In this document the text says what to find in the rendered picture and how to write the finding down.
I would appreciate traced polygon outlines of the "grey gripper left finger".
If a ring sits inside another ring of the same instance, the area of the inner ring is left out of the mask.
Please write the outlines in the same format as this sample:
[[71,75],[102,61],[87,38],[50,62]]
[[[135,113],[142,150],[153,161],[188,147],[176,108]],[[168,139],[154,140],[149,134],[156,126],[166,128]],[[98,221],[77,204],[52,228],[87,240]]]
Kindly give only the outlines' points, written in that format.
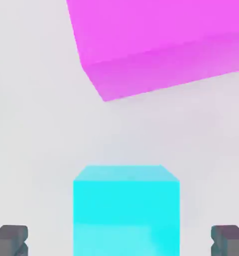
[[28,256],[28,227],[3,225],[0,227],[0,256]]

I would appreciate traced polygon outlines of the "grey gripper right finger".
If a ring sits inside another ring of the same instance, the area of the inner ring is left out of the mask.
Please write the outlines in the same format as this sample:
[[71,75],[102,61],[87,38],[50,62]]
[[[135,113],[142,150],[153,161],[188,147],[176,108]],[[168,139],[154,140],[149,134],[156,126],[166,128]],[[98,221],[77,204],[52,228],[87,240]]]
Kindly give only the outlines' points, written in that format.
[[214,225],[211,227],[211,256],[239,256],[239,227]]

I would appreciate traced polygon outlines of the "small cyan cube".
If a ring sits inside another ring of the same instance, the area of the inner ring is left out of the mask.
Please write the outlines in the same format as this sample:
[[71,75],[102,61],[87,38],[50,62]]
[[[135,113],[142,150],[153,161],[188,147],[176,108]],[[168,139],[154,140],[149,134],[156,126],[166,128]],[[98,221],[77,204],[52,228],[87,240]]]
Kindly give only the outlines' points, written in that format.
[[180,256],[180,181],[161,165],[89,165],[73,181],[73,256]]

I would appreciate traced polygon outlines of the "large magenta box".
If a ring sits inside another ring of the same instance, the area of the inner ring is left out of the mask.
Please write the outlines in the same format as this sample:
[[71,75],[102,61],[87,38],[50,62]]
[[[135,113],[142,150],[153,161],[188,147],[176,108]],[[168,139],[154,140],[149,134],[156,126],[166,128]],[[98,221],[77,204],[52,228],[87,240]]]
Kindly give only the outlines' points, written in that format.
[[239,0],[66,0],[104,101],[239,71]]

